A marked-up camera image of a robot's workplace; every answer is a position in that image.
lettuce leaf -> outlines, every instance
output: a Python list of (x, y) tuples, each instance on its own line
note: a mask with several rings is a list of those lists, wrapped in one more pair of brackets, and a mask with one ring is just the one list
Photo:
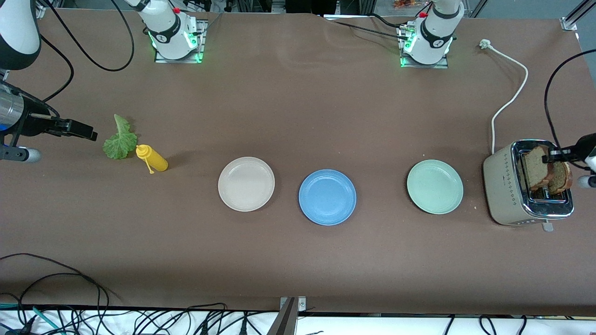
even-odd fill
[(118, 134), (104, 142), (104, 152), (111, 159), (124, 159), (136, 148), (137, 137), (131, 132), (131, 125), (122, 116), (114, 114)]

brown tabletop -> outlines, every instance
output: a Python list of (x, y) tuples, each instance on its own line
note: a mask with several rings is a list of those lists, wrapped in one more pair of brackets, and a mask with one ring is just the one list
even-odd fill
[[(128, 59), (117, 12), (60, 13), (99, 63)], [(42, 161), (1, 162), (2, 254), (75, 266), (116, 292), (116, 305), (275, 309), (278, 297), (299, 295), (316, 311), (596, 314), (596, 193), (573, 187), (575, 213), (545, 233), (496, 224), (483, 188), (490, 119), (523, 71), (476, 45), (488, 38), (530, 71), (496, 122), (497, 149), (550, 139), (544, 87), (580, 51), (556, 20), (463, 20), (449, 69), (424, 70), (401, 68), (390, 38), (308, 14), (224, 14), (209, 30), (203, 64), (154, 64), (141, 19), (126, 17), (136, 53), (117, 73), (93, 66), (51, 12), (40, 21), (75, 67), (73, 83), (51, 104), (99, 137), (21, 138)], [(368, 18), (350, 22), (391, 32)], [(10, 82), (43, 98), (67, 75), (44, 45)], [(550, 107), (563, 145), (594, 131), (594, 93), (583, 59), (555, 80)], [(150, 175), (136, 157), (106, 158), (114, 113), (170, 169)], [(226, 207), (217, 188), (224, 166), (242, 156), (266, 161), (276, 179), (269, 203), (250, 213)], [(452, 213), (427, 214), (409, 199), (407, 173), (424, 159), (443, 160), (461, 176), (464, 198)], [(297, 201), (303, 179), (323, 168), (345, 173), (358, 192), (354, 214), (335, 227), (310, 222)], [(0, 263), (0, 287), (18, 293), (58, 271), (14, 258)], [(94, 292), (82, 280), (56, 278), (24, 303), (93, 305)]]

gray floor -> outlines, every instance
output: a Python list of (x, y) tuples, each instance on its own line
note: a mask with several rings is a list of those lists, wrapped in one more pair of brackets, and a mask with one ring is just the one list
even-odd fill
[[(468, 0), (474, 8), (479, 0)], [(581, 0), (489, 0), (478, 17), (483, 18), (560, 18), (567, 15)], [(116, 0), (123, 9), (130, 9), (123, 0)], [(379, 15), (414, 15), (423, 5), (393, 6), (394, 0), (377, 0), (375, 13)], [(109, 0), (64, 0), (65, 7), (112, 9)], [(578, 23), (579, 43), (582, 49), (596, 48), (596, 10), (592, 10)], [(592, 78), (596, 83), (596, 53), (586, 57)]]

bread slice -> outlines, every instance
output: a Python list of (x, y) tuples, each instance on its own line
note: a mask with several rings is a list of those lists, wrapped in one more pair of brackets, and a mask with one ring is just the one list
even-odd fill
[(571, 187), (573, 175), (567, 162), (554, 162), (552, 164), (554, 177), (548, 183), (548, 192), (550, 194), (559, 194)]
[(554, 177), (552, 164), (542, 162), (542, 156), (546, 154), (548, 154), (548, 147), (539, 145), (524, 157), (526, 161), (527, 183), (530, 185), (530, 190), (532, 191), (547, 186)]

mustard bottle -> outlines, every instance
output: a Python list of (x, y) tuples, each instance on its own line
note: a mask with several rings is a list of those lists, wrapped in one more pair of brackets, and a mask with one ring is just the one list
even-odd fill
[(141, 144), (136, 147), (136, 156), (144, 160), (149, 168), (149, 173), (154, 174), (151, 168), (162, 172), (167, 169), (167, 160), (165, 160), (160, 154), (158, 154), (149, 145)]

